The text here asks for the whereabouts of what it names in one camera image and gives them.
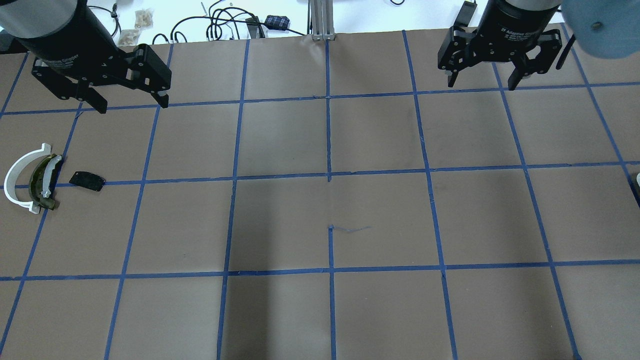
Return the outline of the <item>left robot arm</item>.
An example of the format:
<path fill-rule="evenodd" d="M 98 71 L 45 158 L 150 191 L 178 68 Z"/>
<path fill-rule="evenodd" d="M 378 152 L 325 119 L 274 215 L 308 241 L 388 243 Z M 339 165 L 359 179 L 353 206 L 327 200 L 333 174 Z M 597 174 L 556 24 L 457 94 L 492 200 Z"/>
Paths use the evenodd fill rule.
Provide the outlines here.
<path fill-rule="evenodd" d="M 34 55 L 32 75 L 60 100 L 105 114 L 108 101 L 96 87 L 120 85 L 169 106 L 169 66 L 150 45 L 119 48 L 85 0 L 3 0 L 0 23 Z"/>

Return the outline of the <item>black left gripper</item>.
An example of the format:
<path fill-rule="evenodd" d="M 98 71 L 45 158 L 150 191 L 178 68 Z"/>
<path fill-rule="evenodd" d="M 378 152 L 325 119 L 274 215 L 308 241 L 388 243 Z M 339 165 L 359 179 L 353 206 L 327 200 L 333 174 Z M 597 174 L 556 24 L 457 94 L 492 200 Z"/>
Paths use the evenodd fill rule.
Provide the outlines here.
<path fill-rule="evenodd" d="M 94 87 L 106 85 L 148 92 L 167 109 L 172 72 L 153 48 L 140 44 L 126 52 L 85 0 L 73 0 L 70 9 L 64 25 L 31 39 L 30 50 L 41 62 L 32 68 L 34 77 L 55 96 L 75 96 L 99 114 L 107 112 L 108 101 Z"/>

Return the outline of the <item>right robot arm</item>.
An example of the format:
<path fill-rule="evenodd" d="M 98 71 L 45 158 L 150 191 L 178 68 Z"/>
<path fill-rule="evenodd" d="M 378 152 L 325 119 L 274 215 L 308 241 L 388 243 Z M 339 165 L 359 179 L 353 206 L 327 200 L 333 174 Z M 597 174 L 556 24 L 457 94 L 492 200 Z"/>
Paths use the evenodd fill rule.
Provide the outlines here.
<path fill-rule="evenodd" d="M 453 87 L 458 74 L 479 63 L 512 63 L 514 91 L 524 78 L 562 68 L 574 43 L 599 59 L 623 59 L 639 50 L 637 0 L 489 0 L 478 27 L 448 29 L 437 67 Z"/>

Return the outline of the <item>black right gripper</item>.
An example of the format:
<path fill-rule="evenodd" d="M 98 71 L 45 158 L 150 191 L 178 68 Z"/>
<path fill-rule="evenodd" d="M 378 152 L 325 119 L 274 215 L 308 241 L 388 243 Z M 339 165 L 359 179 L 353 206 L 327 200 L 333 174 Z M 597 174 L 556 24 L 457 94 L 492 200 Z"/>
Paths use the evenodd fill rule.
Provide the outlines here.
<path fill-rule="evenodd" d="M 438 50 L 438 69 L 446 71 L 448 88 L 458 73 L 479 63 L 513 63 L 507 80 L 514 91 L 525 76 L 544 74 L 562 50 L 558 29 L 547 30 L 560 0 L 489 0 L 474 30 L 468 19 L 454 21 Z"/>

